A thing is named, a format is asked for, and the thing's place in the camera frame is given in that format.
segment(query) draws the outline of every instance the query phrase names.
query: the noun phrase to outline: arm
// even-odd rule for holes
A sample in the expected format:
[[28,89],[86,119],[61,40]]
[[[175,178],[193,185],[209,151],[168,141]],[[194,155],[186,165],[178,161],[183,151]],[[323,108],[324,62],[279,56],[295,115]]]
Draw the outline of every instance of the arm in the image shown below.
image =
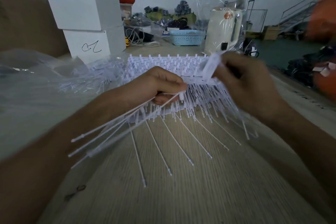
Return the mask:
[[0,163],[0,223],[35,223],[65,175],[77,162],[68,154],[83,145],[71,139],[153,98],[163,104],[187,88],[177,75],[154,67],[119,88],[107,91],[33,144]]
[[[336,199],[336,139],[305,119],[279,95],[266,66],[259,60],[227,53],[215,76],[239,108],[277,133],[302,159],[322,187]],[[241,73],[236,78],[228,69]]]

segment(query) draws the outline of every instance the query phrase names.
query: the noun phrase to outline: staircase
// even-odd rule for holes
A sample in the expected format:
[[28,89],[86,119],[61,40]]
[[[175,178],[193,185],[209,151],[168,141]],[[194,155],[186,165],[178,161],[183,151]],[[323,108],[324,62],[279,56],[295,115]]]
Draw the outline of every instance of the staircase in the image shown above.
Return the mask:
[[307,0],[303,0],[300,3],[292,6],[282,13],[278,26],[281,28],[281,32],[289,31],[292,27],[304,22],[308,18],[314,9],[314,6],[319,0],[313,0],[307,3]]

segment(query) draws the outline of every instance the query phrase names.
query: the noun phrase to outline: person's right hand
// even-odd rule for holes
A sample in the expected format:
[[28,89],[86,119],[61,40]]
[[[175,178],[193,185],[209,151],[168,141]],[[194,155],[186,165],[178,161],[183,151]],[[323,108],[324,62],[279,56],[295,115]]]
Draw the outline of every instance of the person's right hand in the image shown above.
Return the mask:
[[[237,107],[243,111],[260,121],[267,121],[275,118],[287,105],[262,61],[236,52],[226,52],[222,55],[222,63],[214,76],[224,83]],[[241,77],[237,78],[230,67],[238,70]]]

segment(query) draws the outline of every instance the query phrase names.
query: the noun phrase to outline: forearm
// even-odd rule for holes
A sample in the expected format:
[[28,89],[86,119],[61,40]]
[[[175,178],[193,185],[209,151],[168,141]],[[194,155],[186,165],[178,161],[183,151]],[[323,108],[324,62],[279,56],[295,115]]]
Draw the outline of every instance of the forearm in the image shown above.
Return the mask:
[[118,89],[106,92],[3,161],[0,223],[34,223],[78,160],[77,155],[68,158],[68,154],[86,140],[71,143],[71,139],[122,115],[128,108]]
[[264,123],[302,159],[322,187],[336,199],[336,140],[283,103],[274,119]]

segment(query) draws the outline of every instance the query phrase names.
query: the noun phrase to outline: white electric kettle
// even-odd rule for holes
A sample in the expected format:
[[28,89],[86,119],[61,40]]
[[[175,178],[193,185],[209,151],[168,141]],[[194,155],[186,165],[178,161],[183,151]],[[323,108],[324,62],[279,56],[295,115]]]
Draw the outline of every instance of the white electric kettle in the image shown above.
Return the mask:
[[222,8],[210,11],[205,53],[229,50],[238,41],[243,13],[239,9]]

